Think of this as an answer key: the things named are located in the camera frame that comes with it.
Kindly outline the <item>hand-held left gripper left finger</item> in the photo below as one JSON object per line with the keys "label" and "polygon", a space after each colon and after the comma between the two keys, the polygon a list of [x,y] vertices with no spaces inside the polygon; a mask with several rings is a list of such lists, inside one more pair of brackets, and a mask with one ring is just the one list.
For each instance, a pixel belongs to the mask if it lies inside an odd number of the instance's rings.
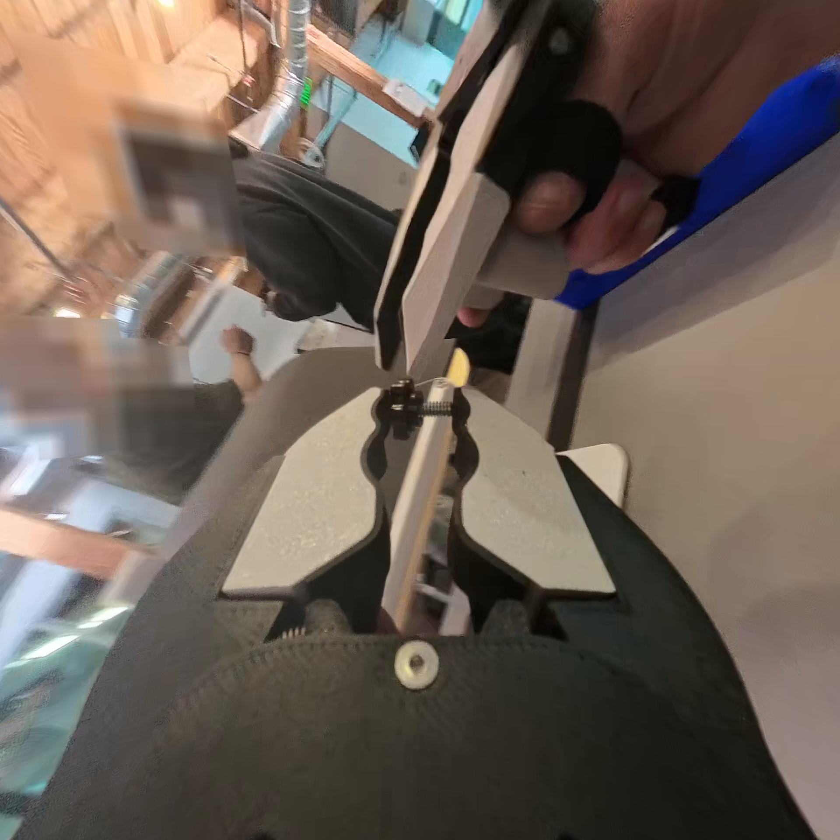
{"label": "hand-held left gripper left finger", "polygon": [[373,632],[390,569],[381,480],[385,392],[370,388],[311,427],[283,456],[221,593],[238,601],[336,602]]}

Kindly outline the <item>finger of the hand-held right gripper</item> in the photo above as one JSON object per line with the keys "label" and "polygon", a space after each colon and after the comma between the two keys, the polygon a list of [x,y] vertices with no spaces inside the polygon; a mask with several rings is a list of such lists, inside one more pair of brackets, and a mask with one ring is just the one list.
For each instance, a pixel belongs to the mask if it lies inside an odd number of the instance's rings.
{"label": "finger of the hand-held right gripper", "polygon": [[[403,293],[445,188],[454,186],[459,177],[478,172],[494,120],[500,117],[523,64],[517,49],[501,59],[498,69],[494,69],[495,57],[504,54],[507,43],[517,38],[526,36],[510,36],[504,44],[488,45],[446,108],[439,112],[430,133],[374,308],[375,358],[385,371],[406,371]],[[512,292],[480,286],[477,278],[460,309],[491,309],[508,293]]]}
{"label": "finger of the hand-held right gripper", "polygon": [[509,195],[473,172],[448,185],[402,296],[406,372],[418,377],[445,339],[510,208]]}

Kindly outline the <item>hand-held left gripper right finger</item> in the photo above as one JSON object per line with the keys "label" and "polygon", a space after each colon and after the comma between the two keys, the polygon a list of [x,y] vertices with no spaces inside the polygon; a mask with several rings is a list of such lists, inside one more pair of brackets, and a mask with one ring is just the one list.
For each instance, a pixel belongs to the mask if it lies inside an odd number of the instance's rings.
{"label": "hand-held left gripper right finger", "polygon": [[473,388],[452,408],[457,475],[451,574],[473,629],[498,602],[539,624],[555,601],[607,602],[616,585],[553,447]]}

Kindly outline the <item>small black spring part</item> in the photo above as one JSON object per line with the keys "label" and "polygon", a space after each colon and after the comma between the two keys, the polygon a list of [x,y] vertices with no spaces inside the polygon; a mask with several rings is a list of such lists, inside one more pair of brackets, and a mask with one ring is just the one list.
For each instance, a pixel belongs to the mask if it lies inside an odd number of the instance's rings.
{"label": "small black spring part", "polygon": [[388,423],[393,437],[406,441],[428,418],[449,418],[453,404],[447,401],[427,401],[414,380],[406,378],[393,384],[385,397]]}

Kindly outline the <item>blue plastic bin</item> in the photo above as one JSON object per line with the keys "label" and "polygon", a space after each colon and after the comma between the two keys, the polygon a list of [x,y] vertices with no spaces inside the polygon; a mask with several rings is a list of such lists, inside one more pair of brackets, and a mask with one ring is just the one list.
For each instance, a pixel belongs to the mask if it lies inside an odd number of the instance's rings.
{"label": "blue plastic bin", "polygon": [[678,224],[623,269],[572,272],[555,301],[580,311],[698,235],[729,209],[788,171],[839,131],[839,58],[832,56],[768,96],[727,148],[698,177],[696,201]]}

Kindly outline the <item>person's right hand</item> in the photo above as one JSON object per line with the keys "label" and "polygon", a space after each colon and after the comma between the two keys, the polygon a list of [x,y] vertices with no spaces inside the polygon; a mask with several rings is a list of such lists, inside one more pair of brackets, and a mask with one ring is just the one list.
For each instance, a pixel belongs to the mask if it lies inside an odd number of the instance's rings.
{"label": "person's right hand", "polygon": [[698,177],[773,91],[838,56],[831,1],[641,1],[599,5],[573,98],[623,130],[619,168],[576,221],[583,186],[539,175],[515,204],[523,233],[561,235],[570,274],[640,259],[697,197]]}

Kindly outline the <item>grey-topped wooden board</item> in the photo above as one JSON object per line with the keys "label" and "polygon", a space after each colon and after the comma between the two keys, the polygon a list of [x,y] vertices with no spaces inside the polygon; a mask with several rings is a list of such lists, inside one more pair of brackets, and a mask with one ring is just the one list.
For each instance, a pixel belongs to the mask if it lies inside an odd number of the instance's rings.
{"label": "grey-topped wooden board", "polygon": [[132,622],[148,620],[157,640],[175,647],[245,646],[237,637],[289,621],[303,605],[238,601],[221,593],[235,555],[277,474],[303,434],[364,391],[387,396],[399,374],[381,371],[372,350],[316,350],[281,368],[241,414],[186,496],[167,539],[167,561]]}

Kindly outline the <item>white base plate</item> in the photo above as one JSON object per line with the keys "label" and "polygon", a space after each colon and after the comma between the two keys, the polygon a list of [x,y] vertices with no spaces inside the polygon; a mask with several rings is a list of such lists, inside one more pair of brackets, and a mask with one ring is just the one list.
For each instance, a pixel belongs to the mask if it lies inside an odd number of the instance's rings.
{"label": "white base plate", "polygon": [[568,449],[555,453],[575,463],[576,466],[610,498],[617,507],[624,509],[629,478],[629,457],[617,444],[598,444]]}

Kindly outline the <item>silver ventilation duct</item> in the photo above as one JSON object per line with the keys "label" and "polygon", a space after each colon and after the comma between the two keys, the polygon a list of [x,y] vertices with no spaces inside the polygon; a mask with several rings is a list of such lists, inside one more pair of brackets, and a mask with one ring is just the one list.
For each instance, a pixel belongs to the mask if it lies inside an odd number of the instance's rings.
{"label": "silver ventilation duct", "polygon": [[301,95],[308,71],[308,27],[311,2],[274,2],[270,16],[253,3],[251,17],[268,36],[268,46],[279,62],[266,103],[250,120],[253,145],[278,151],[301,110]]}

